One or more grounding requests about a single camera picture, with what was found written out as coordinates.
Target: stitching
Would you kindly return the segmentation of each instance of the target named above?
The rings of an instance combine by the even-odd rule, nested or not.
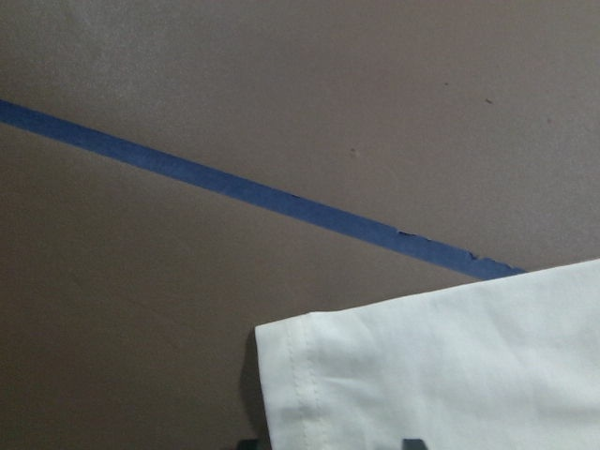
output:
[[[325,422],[323,419],[323,411],[321,409],[321,400],[319,398],[319,391],[317,389],[317,382],[315,377],[314,365],[312,359],[310,357],[311,351],[310,348],[314,348],[314,346],[309,346],[308,344],[308,332],[307,332],[307,322],[308,317],[306,316],[302,321],[302,333],[304,336],[304,342],[307,349],[307,362],[308,362],[308,375],[310,378],[310,383],[312,384],[312,392],[315,397],[315,410],[317,417],[319,417],[319,428],[321,429],[321,449],[329,448],[329,443],[327,441],[327,435],[325,433]]]
[[[308,450],[310,447],[308,445],[308,425],[307,420],[305,418],[305,408],[306,405],[303,405],[302,397],[300,396],[300,385],[298,382],[298,373],[296,370],[296,364],[294,363],[293,357],[293,345],[292,345],[292,331],[290,330],[290,326],[286,324],[287,331],[287,343],[288,343],[288,355],[290,356],[290,367],[292,369],[292,377],[293,377],[293,387],[296,394],[296,399],[298,400],[298,406],[300,407],[300,422],[302,422],[302,436],[304,437],[304,447]]]

